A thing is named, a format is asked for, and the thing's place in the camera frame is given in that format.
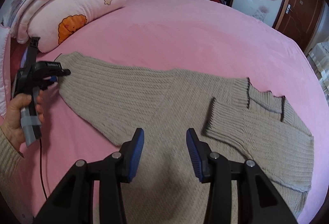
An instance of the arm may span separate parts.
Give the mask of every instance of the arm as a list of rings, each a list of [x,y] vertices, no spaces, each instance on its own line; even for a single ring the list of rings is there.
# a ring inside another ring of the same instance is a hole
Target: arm
[[[44,123],[43,109],[41,106],[43,92],[37,97],[36,110],[41,123]],[[19,94],[10,101],[4,123],[0,126],[0,192],[7,205],[16,218],[22,223],[31,223],[32,215],[20,202],[17,188],[15,187],[15,173],[18,170],[23,156],[19,148],[25,142],[23,131],[20,127],[20,109],[29,105],[31,96]]]

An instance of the metal screw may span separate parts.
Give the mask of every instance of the metal screw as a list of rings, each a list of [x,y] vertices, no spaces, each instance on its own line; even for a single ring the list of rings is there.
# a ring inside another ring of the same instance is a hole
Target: metal screw
[[[114,152],[114,153],[112,154],[112,157],[113,157],[114,159],[118,159],[118,158],[121,157],[121,153],[120,153],[120,152]]]
[[[254,162],[254,160],[251,160],[251,159],[247,160],[246,164],[247,164],[247,166],[249,166],[251,168],[256,165],[255,162]]]
[[[83,166],[85,164],[85,161],[84,160],[78,160],[77,162],[75,162],[75,165],[77,166],[77,167],[81,167],[81,166]]]
[[[213,158],[213,159],[217,159],[219,157],[219,153],[211,152],[210,157]]]

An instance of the pink blanket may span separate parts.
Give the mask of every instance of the pink blanket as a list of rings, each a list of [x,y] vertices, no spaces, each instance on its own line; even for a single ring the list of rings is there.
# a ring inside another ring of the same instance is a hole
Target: pink blanket
[[[321,207],[329,184],[329,108],[306,57],[291,39],[208,0],[128,0],[124,8],[81,28],[39,60],[74,51],[119,65],[250,77],[258,90],[285,95],[315,138],[312,189],[299,223],[309,223]],[[42,164],[49,194],[77,159],[100,160],[115,147],[65,104],[56,87],[46,91],[44,101]],[[39,144],[21,150],[20,193],[37,214],[45,201]]]

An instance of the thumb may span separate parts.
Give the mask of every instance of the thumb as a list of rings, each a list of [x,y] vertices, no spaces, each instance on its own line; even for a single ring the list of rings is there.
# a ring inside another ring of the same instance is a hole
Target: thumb
[[[13,109],[20,110],[22,107],[28,106],[32,101],[31,95],[20,93],[13,100],[10,105]]]

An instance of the hand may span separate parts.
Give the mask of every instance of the hand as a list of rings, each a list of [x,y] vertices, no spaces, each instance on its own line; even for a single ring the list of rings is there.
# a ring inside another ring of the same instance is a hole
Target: hand
[[[37,97],[36,111],[39,115],[41,124],[44,123],[43,108],[42,108],[43,91],[40,90]],[[25,142],[23,130],[20,125],[20,109],[28,106],[31,103],[31,95],[20,93],[12,99],[8,105],[7,113],[3,124],[0,126],[2,132],[9,140],[11,145],[19,152],[22,143]]]

